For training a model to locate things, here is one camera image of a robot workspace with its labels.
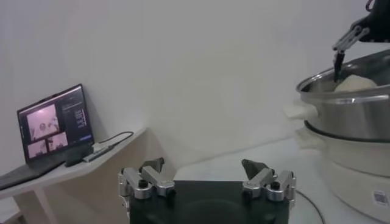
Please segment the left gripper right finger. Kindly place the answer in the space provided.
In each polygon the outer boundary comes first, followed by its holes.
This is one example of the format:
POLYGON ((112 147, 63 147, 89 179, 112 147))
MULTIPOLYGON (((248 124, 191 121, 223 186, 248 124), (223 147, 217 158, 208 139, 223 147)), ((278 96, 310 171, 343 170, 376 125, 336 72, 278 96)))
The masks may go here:
POLYGON ((283 170, 276 173, 265 163, 255 162, 249 159, 242 159, 241 165, 248 180, 244 181, 243 197, 246 201, 265 195, 266 199, 273 202, 288 200, 296 202, 296 176, 290 170, 283 170))

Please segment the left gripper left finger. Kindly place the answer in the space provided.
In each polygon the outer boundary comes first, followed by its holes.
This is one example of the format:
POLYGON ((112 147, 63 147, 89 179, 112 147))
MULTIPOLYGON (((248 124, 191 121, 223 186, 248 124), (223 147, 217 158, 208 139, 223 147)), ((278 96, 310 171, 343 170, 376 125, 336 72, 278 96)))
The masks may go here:
POLYGON ((118 173, 119 197, 122 206, 130 211, 131 198, 147 200, 152 197, 153 190, 158 196, 168 198, 175 194, 175 182, 161 174, 165 159, 159 157, 145 161, 138 169, 123 168, 118 173))

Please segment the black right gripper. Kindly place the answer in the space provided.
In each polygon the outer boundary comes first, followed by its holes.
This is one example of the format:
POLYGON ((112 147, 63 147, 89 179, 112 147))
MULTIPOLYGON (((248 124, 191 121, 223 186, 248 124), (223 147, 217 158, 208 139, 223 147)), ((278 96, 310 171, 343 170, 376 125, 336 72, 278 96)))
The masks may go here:
POLYGON ((357 41, 372 43, 389 42, 389 0, 368 0, 365 5, 368 15, 355 21, 333 46, 335 52, 333 60, 336 83, 341 75, 345 52, 357 41))

